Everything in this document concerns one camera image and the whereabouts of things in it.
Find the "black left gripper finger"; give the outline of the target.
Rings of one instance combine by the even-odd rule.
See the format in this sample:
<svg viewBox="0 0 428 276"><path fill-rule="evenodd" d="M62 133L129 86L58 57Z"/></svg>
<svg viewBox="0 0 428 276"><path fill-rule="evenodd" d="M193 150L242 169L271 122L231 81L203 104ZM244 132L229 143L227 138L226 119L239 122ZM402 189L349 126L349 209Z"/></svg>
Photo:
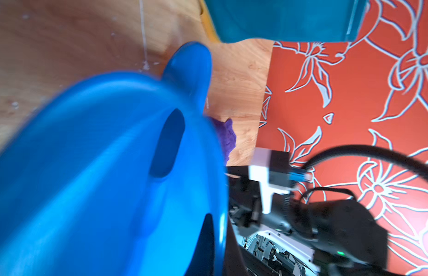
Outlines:
<svg viewBox="0 0 428 276"><path fill-rule="evenodd" d="M237 242L234 229L230 221L227 225L226 249L223 261L223 276L248 276L247 267Z"/></svg>

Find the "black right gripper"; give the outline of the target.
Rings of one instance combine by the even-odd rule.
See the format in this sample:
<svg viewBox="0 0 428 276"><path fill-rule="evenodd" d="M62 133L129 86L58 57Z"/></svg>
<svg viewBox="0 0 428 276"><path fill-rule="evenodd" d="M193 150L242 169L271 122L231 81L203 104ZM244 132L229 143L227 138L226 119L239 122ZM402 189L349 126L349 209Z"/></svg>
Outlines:
<svg viewBox="0 0 428 276"><path fill-rule="evenodd" d="M380 148L330 148L299 168L287 152L262 149L256 164L228 167L230 219L240 236L270 235L279 245L297 242L321 273L383 273L387 266L387 230L349 189L344 200L304 203L295 186L309 182L313 166L343 156L388 159Z"/></svg>

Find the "purple cloth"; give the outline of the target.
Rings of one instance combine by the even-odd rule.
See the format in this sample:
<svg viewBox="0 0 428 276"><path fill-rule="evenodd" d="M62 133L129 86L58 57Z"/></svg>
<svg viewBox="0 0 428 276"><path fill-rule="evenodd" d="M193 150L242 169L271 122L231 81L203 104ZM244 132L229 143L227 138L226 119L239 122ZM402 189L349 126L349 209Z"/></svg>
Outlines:
<svg viewBox="0 0 428 276"><path fill-rule="evenodd" d="M224 164L227 164L227 162L230 160L230 154L235 149L237 144L237 136L233 129L233 120L228 118L225 122L223 122L212 117L209 119L215 127L217 136L222 146Z"/></svg>

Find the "blue rubber boot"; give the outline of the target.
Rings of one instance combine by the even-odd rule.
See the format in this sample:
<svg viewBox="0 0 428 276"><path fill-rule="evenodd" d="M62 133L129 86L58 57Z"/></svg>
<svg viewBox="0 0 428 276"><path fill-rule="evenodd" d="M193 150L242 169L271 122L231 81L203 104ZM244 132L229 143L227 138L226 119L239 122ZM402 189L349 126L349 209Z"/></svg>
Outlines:
<svg viewBox="0 0 428 276"><path fill-rule="evenodd" d="M203 115L209 49L180 47L156 79L70 87L0 153L0 276L219 276L222 147Z"/></svg>

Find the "teal rubber boot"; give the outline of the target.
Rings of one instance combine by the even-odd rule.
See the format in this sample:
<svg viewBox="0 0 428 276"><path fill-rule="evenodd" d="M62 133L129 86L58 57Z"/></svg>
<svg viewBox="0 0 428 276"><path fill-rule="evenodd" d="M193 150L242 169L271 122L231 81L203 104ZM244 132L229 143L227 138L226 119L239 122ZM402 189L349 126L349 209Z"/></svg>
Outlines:
<svg viewBox="0 0 428 276"><path fill-rule="evenodd" d="M355 41L366 1L205 0L200 18L208 37L221 43L266 39L296 43Z"/></svg>

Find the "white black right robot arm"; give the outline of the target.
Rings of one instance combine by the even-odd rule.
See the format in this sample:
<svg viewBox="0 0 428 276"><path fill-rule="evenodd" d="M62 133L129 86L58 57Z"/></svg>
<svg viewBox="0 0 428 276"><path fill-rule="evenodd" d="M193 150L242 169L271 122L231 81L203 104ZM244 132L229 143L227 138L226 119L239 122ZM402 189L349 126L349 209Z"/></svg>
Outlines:
<svg viewBox="0 0 428 276"><path fill-rule="evenodd" d="M344 200L294 197L305 169L288 152L257 148L247 166L227 169L229 216L255 276L385 276L388 232L347 189Z"/></svg>

